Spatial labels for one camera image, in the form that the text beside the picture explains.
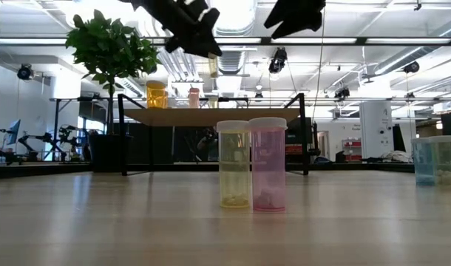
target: translucent plastic container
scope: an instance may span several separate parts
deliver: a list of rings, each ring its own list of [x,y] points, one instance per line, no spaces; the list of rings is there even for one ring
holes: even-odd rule
[[[451,185],[451,136],[428,137],[433,156],[437,185]]]
[[[435,185],[433,149],[429,138],[411,140],[415,165],[416,185]]]
[[[199,89],[189,89],[189,108],[199,108]]]
[[[247,121],[217,123],[220,206],[247,208],[250,199],[250,132]]]
[[[412,140],[417,185],[451,185],[451,136]]]
[[[160,81],[146,83],[146,108],[167,108],[168,92],[166,86]]]
[[[249,121],[252,136],[252,194],[254,210],[285,210],[286,120],[277,117]]]

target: plant pot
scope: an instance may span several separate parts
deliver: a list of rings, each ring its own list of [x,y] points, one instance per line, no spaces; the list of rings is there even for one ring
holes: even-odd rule
[[[126,156],[132,137],[125,136]],[[122,163],[122,138],[120,135],[90,135],[92,170],[94,172],[120,172]]]

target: green leaves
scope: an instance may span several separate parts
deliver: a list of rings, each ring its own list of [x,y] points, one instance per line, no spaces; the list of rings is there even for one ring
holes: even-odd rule
[[[156,71],[157,49],[141,39],[133,27],[124,26],[120,19],[106,19],[94,11],[94,19],[73,18],[76,28],[67,34],[66,48],[73,47],[75,64],[83,64],[94,81],[113,93],[120,86],[115,78],[138,77],[139,73]]]

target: potted plant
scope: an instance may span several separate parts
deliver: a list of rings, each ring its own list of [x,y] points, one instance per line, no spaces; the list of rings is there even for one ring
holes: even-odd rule
[[[141,39],[133,27],[124,26],[120,19],[104,18],[94,10],[94,18],[83,21],[73,18],[75,29],[67,34],[66,48],[73,47],[75,64],[83,64],[92,80],[109,92],[106,135],[89,136],[92,164],[95,171],[118,171],[120,168],[121,139],[114,134],[113,99],[116,78],[137,78],[141,72],[153,73],[160,64],[157,50],[151,42]]]

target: cardboard shelf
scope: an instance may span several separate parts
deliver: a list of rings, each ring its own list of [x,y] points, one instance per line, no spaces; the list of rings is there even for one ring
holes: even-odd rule
[[[224,120],[281,117],[288,122],[299,109],[125,109],[125,115],[147,126],[216,126]]]

